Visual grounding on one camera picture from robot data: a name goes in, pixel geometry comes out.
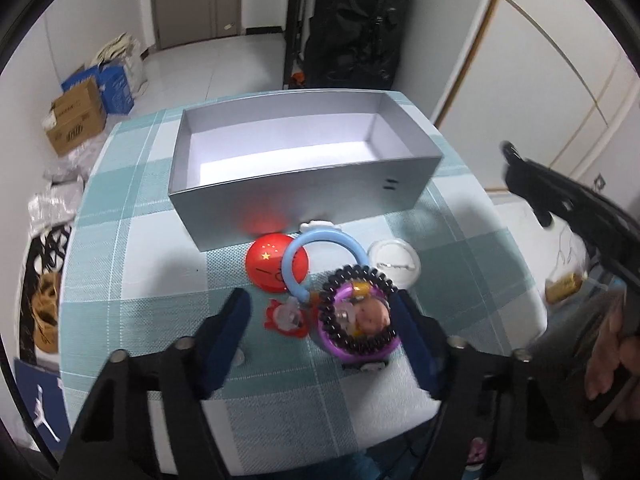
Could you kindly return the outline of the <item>person's right hand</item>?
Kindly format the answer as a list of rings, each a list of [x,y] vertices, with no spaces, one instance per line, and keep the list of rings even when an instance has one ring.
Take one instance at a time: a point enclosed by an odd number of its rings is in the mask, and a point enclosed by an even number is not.
[[[623,336],[623,302],[622,295],[615,296],[600,325],[586,370],[589,400],[611,389],[614,372],[620,365],[634,376],[639,375],[639,338]]]

